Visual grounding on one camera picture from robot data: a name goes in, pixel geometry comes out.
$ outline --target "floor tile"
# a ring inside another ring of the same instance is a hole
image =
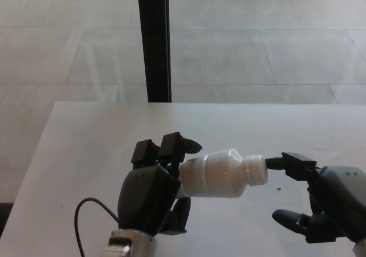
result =
[[[81,33],[81,29],[12,29],[0,48],[0,82],[65,82]]]
[[[272,84],[257,31],[172,31],[173,84]]]
[[[145,84],[141,32],[85,29],[67,83]]]
[[[27,170],[0,170],[0,203],[13,203]]]
[[[170,27],[180,29],[214,29],[212,0],[169,0]],[[131,28],[140,28],[138,0],[134,1]]]
[[[123,104],[144,104],[148,102],[146,85],[120,85],[118,87],[117,102]]]
[[[133,28],[133,29],[140,29],[141,28],[140,10],[138,8],[138,0],[134,0],[134,2],[133,2],[130,28]]]
[[[117,85],[8,85],[0,104],[0,170],[26,169],[55,101],[115,102]]]
[[[0,27],[0,46],[6,39],[6,37],[10,34],[11,28]]]
[[[366,83],[366,63],[340,30],[262,31],[278,84]]]
[[[366,59],[366,30],[348,30],[347,32],[361,55]]]
[[[366,104],[366,85],[331,85],[339,104]]]
[[[301,28],[288,0],[213,0],[219,29]]]
[[[223,85],[172,85],[173,102],[225,103]]]
[[[42,26],[54,0],[0,0],[0,26]]]
[[[226,85],[228,103],[335,104],[329,85]]]
[[[46,25],[55,27],[129,27],[133,0],[56,0]]]
[[[363,0],[290,0],[305,29],[365,29]]]

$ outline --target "robotic hand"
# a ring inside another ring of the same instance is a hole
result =
[[[307,181],[313,214],[278,209],[272,217],[287,229],[302,234],[308,243],[335,242],[347,237],[357,257],[366,256],[366,174],[355,167],[316,166],[296,153],[266,159],[268,169],[285,170],[296,181]]]

